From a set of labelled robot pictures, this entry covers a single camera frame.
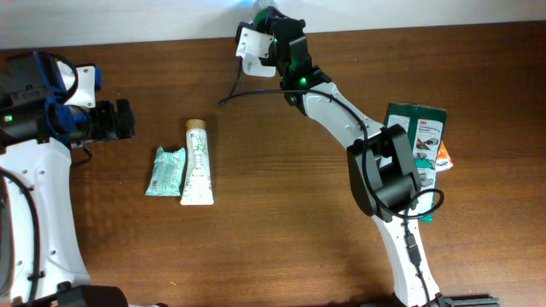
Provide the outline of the light teal tissue pack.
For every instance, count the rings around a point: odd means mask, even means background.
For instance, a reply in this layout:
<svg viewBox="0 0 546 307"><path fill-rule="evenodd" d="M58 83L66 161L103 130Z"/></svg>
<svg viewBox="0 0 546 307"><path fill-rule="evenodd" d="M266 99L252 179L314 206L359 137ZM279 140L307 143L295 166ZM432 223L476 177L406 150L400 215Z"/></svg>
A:
<svg viewBox="0 0 546 307"><path fill-rule="evenodd" d="M186 151L180 148L166 152L162 147L157 149L147 196L180 196L183 171L186 165Z"/></svg>

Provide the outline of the small orange tissue pack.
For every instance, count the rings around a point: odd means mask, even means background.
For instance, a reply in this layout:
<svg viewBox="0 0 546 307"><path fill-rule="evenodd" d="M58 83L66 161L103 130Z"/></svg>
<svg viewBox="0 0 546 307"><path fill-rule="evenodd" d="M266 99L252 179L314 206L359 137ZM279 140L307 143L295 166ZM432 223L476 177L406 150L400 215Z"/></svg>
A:
<svg viewBox="0 0 546 307"><path fill-rule="evenodd" d="M447 151L444 142L440 143L439 151L436 158L436 172L448 171L454 166L453 161Z"/></svg>

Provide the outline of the white cream tube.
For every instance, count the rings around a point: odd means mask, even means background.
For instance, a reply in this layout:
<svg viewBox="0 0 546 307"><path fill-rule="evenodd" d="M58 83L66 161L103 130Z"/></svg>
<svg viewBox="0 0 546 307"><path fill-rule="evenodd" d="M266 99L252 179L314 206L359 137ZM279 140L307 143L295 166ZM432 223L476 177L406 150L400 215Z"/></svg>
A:
<svg viewBox="0 0 546 307"><path fill-rule="evenodd" d="M202 119L190 119L186 128L187 166L180 204L210 206L214 199L206 123Z"/></svg>

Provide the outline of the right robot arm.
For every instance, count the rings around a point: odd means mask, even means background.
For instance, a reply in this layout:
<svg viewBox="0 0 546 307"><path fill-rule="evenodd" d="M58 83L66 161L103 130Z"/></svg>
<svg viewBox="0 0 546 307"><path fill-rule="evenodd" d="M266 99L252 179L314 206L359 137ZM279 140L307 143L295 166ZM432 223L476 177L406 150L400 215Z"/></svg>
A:
<svg viewBox="0 0 546 307"><path fill-rule="evenodd" d="M257 1L253 14L252 22L242 22L237 29L241 72L279 75L277 92L322 125L346 150L352 196L380 231L398 303L446 306L419 233L418 220L423 215L417 204L425 191L406 131L364 115L313 65L303 20L286 16L272 1Z"/></svg>

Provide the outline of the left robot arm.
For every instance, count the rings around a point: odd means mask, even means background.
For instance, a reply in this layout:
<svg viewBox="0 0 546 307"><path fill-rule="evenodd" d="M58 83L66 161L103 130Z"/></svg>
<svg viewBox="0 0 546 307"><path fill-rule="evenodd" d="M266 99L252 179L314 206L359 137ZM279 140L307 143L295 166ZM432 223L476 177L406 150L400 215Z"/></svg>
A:
<svg viewBox="0 0 546 307"><path fill-rule="evenodd" d="M132 138L128 101L99 101L93 64L30 51L1 77L1 300L12 306L125 306L122 290L95 286L73 219L72 151Z"/></svg>

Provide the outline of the green lid small jar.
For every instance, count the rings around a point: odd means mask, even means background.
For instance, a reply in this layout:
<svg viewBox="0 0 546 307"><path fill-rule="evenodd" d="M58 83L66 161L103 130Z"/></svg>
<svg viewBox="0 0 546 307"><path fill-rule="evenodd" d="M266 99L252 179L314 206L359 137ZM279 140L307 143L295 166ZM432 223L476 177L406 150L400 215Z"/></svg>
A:
<svg viewBox="0 0 546 307"><path fill-rule="evenodd" d="M255 0L253 3L253 24L257 26L265 19L266 9L268 7L277 8L275 0Z"/></svg>

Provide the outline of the green wipes packet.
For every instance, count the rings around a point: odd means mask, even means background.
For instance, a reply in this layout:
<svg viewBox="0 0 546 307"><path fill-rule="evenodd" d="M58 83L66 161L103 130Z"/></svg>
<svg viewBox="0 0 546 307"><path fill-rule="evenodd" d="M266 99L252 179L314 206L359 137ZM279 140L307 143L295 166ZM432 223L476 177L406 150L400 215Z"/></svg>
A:
<svg viewBox="0 0 546 307"><path fill-rule="evenodd" d="M437 157L444 136L447 111L410 103L390 103L387 127L400 125L408 134L421 182L421 191L436 188Z"/></svg>

